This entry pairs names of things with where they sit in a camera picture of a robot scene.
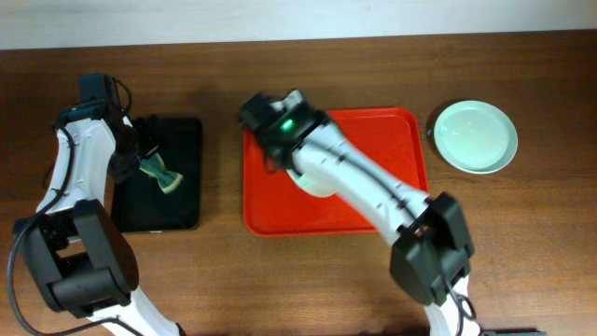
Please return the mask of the green yellow sponge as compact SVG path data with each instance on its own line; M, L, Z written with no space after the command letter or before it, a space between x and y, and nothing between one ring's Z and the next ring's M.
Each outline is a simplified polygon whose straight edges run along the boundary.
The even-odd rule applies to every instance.
M184 179L180 173L167 168L159 153L154 153L148 159L142 159L139 169L146 175L155 178L164 194L173 192Z

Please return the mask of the white plate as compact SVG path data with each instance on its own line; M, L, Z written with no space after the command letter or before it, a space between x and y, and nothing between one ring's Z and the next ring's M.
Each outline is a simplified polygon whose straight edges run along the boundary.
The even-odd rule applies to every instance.
M341 190L341 185L335 181L316 179L311 175L296 173L294 170L286 170L286 173L299 189L316 198L328 198Z

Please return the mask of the light green plate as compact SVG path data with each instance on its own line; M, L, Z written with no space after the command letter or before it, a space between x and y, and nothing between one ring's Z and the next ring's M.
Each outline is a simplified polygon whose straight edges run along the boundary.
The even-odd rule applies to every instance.
M446 163L474 175L502 170L513 161L519 146L516 127L507 114L474 100L445 107L428 135Z

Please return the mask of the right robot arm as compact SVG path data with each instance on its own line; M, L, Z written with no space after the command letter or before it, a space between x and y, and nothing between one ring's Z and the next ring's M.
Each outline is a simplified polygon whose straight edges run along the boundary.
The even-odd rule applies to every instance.
M394 282L423 306L431 334L482 333L467 295L474 246L450 194L432 198L388 173L299 90L279 101L254 95L242 105L240 122L300 189L315 197L339 195L373 225L391 248Z

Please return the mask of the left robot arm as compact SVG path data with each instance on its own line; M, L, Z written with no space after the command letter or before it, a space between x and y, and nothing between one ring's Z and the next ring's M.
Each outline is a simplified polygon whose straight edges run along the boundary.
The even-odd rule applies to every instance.
M122 105L123 83L97 73L79 78L80 102L60 112L52 128L59 141L48 191L36 212L20 219L7 263L7 295L21 326L24 318L14 289L14 266L22 256L46 305L87 324L74 334L103 326L115 335L181 335L139 287L132 248L104 208L106 178L117 182L142 171L163 193L183 177L169 170L152 138L137 132Z

